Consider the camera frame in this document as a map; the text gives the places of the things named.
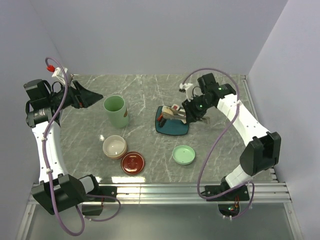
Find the red jar lid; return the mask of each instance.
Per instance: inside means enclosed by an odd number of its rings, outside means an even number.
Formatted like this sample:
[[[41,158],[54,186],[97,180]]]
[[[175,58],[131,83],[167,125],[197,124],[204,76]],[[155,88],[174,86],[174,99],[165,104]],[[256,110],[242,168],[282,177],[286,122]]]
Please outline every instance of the red jar lid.
[[[136,151],[128,152],[121,161],[122,170],[129,175],[139,174],[145,167],[145,160]]]

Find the green cup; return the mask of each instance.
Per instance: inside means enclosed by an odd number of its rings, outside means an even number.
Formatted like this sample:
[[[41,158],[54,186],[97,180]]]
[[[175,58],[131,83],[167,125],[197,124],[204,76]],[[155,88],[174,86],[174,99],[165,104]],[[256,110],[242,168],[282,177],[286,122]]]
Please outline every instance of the green cup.
[[[129,116],[125,100],[121,96],[108,97],[103,106],[111,124],[120,129],[128,125]]]

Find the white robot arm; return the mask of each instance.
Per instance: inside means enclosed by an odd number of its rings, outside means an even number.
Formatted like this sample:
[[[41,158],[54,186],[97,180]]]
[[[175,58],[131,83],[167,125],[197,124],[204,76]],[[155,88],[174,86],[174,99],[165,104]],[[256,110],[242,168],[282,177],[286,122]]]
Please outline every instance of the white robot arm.
[[[73,85],[75,88],[69,86],[62,109],[68,106],[88,108],[103,98],[101,94],[85,89],[76,80]],[[59,92],[53,92],[53,87],[47,81],[36,79],[26,83],[24,88],[30,98],[25,106],[26,123],[32,129],[40,160],[39,185],[33,187],[31,193],[34,199],[53,215],[48,171],[52,173],[55,202],[59,212],[84,202],[87,193],[96,195],[99,185],[92,174],[80,179],[68,174],[60,145],[60,114],[50,125],[46,137],[45,147],[50,169],[46,167],[43,153],[44,132],[61,103],[64,85],[61,85]]]
[[[260,172],[276,165],[279,161],[281,145],[279,134],[270,133],[263,127],[243,103],[240,100],[237,101],[236,91],[229,84],[219,85],[212,73],[200,77],[198,83],[202,92],[199,96],[193,93],[190,96],[190,91],[185,91],[185,89],[193,89],[190,83],[187,87],[183,87],[183,84],[180,86],[180,92],[188,95],[182,103],[187,123],[200,121],[207,113],[207,109],[211,107],[216,107],[231,121],[236,115],[237,104],[239,104],[239,114],[233,126],[239,132],[246,147],[240,157],[240,164],[222,179],[227,183],[227,187],[233,188],[248,182]]]

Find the green lid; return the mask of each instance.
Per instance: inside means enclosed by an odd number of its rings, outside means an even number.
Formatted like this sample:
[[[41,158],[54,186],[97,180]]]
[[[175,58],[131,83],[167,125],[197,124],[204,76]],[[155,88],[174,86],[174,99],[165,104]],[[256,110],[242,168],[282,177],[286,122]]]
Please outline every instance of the green lid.
[[[173,159],[176,163],[181,165],[188,165],[195,159],[196,153],[192,147],[187,145],[180,145],[173,149]]]

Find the small bowl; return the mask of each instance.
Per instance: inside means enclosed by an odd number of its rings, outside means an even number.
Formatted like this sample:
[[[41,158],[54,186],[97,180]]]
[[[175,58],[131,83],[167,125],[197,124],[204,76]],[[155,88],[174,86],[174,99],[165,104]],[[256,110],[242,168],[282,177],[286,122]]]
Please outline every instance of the small bowl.
[[[127,152],[127,142],[121,136],[109,136],[103,142],[102,150],[111,159],[121,159]]]

